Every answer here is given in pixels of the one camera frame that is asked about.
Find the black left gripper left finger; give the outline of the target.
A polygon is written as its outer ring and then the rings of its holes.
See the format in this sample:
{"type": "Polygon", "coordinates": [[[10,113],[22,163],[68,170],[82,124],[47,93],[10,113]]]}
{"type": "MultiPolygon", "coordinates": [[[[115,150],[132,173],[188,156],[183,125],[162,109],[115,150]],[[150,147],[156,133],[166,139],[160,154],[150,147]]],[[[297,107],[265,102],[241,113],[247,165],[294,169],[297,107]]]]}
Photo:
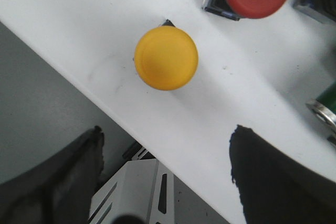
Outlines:
{"type": "Polygon", "coordinates": [[[103,161],[95,126],[31,170],[1,184],[1,223],[88,223],[103,161]]]}

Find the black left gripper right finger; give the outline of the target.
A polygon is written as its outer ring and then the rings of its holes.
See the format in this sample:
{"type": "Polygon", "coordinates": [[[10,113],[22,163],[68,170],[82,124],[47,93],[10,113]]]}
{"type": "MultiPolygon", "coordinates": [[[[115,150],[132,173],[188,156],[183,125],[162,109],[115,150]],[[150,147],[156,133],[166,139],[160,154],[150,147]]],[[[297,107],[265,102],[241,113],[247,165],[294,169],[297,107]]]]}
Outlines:
{"type": "Polygon", "coordinates": [[[335,223],[335,182],[296,162],[252,129],[236,127],[229,158],[247,223],[335,223]]]}

